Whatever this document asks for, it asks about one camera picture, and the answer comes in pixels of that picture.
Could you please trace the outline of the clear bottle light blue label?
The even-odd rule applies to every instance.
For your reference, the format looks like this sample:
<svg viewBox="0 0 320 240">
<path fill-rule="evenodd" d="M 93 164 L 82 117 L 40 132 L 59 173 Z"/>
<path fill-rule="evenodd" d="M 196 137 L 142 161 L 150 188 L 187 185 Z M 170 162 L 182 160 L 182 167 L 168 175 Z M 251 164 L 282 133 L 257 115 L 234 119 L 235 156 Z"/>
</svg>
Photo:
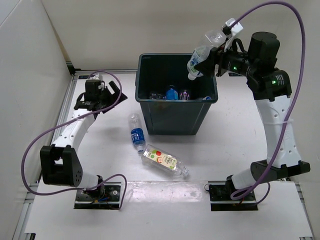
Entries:
<svg viewBox="0 0 320 240">
<path fill-rule="evenodd" d="M 169 85 L 167 87 L 167 90 L 165 92 L 165 97 L 167 100 L 178 100 L 178 92 L 176 91 L 176 88 L 174 85 Z"/>
</svg>

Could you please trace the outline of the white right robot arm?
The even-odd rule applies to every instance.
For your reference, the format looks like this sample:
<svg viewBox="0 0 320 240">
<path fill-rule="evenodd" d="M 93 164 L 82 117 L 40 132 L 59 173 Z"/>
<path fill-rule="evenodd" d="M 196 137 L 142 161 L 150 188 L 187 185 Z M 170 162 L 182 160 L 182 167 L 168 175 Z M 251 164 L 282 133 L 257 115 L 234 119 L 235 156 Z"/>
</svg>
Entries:
<svg viewBox="0 0 320 240">
<path fill-rule="evenodd" d="M 226 72 L 246 77 L 264 127 L 267 157 L 227 178 L 224 193 L 230 200 L 243 198 L 259 184 L 311 170 L 297 150 L 290 119 L 297 93 L 289 75 L 276 67 L 279 48 L 277 36 L 270 32 L 255 32 L 245 50 L 240 39 L 209 31 L 189 62 L 198 77 Z"/>
</svg>

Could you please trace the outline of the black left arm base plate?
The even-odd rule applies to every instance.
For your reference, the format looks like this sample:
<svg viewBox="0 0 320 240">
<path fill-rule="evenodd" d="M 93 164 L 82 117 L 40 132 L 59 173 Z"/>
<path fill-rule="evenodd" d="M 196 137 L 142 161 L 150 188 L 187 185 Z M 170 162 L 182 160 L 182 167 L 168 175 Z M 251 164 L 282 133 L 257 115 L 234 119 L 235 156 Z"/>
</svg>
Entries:
<svg viewBox="0 0 320 240">
<path fill-rule="evenodd" d="M 73 208 L 75 210 L 118 210 L 121 203 L 122 186 L 121 182 L 107 182 L 100 195 L 78 190 Z"/>
</svg>

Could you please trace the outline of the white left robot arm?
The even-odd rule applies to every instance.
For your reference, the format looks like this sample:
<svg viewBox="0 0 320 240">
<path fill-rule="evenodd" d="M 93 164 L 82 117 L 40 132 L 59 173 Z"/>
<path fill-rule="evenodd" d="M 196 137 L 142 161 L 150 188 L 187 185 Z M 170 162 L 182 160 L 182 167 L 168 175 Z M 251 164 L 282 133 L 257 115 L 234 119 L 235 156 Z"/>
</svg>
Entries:
<svg viewBox="0 0 320 240">
<path fill-rule="evenodd" d="M 100 79 L 86 80 L 85 91 L 76 100 L 71 123 L 66 124 L 50 146 L 43 146 L 40 150 L 42 179 L 46 185 L 83 189 L 94 200 L 104 197 L 103 178 L 83 169 L 77 151 L 97 116 L 126 99 L 114 81 L 106 86 Z"/>
</svg>

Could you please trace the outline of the clear bottle dark blue label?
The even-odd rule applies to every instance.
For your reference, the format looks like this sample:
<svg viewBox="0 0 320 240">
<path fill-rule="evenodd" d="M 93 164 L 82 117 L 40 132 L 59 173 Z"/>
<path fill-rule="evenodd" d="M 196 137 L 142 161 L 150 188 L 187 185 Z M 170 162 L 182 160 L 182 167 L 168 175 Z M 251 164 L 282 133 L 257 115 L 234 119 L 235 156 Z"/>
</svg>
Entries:
<svg viewBox="0 0 320 240">
<path fill-rule="evenodd" d="M 133 146 L 138 153 L 142 153 L 145 149 L 146 141 L 139 114 L 133 113 L 129 116 L 129 129 Z"/>
</svg>

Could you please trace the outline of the clear bottle green white label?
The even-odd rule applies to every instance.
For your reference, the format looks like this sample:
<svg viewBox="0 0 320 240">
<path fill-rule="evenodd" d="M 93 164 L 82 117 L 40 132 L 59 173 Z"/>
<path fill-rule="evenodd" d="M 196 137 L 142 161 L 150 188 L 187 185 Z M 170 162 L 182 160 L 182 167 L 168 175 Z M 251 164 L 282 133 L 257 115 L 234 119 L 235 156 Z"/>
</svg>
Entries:
<svg viewBox="0 0 320 240">
<path fill-rule="evenodd" d="M 209 30 L 202 37 L 198 46 L 194 49 L 187 63 L 188 79 L 193 81 L 203 74 L 195 69 L 195 66 L 206 60 L 213 47 L 217 48 L 226 41 L 226 35 L 222 30 Z"/>
</svg>

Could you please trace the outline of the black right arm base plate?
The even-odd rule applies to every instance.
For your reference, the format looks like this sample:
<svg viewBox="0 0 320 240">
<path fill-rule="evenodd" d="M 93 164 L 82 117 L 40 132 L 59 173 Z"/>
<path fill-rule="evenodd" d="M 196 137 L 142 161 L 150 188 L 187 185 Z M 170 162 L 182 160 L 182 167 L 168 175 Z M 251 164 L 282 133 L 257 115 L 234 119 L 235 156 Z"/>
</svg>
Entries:
<svg viewBox="0 0 320 240">
<path fill-rule="evenodd" d="M 243 212 L 257 211 L 258 205 L 254 192 L 245 198 L 232 200 L 226 190 L 224 182 L 208 182 L 204 185 L 204 190 L 209 193 L 210 210 L 212 212 Z"/>
</svg>

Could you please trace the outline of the clear bottle apple label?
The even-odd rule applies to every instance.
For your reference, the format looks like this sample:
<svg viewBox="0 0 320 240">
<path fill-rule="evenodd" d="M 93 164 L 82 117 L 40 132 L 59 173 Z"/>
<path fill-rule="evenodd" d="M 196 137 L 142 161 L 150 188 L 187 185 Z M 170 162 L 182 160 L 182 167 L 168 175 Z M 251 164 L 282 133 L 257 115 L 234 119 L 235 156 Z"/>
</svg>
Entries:
<svg viewBox="0 0 320 240">
<path fill-rule="evenodd" d="M 187 178 L 190 173 L 190 170 L 178 157 L 151 144 L 146 145 L 141 155 L 141 160 L 143 164 L 158 168 L 170 176 Z"/>
</svg>

